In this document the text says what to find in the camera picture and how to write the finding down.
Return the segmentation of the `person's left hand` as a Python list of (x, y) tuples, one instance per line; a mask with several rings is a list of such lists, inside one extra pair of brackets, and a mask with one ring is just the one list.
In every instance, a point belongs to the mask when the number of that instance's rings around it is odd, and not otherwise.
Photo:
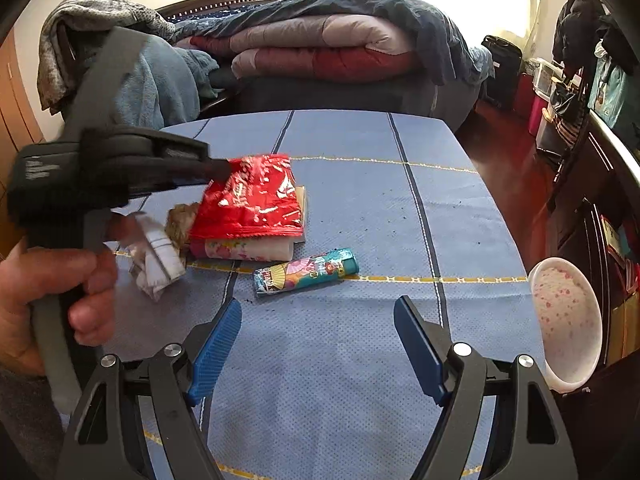
[(61, 319), (58, 298), (79, 287), (84, 296), (67, 311), (78, 344), (96, 347), (114, 334), (115, 256), (110, 248), (29, 248), (21, 240), (1, 263), (1, 366), (26, 376), (46, 374), (36, 336), (45, 310)]

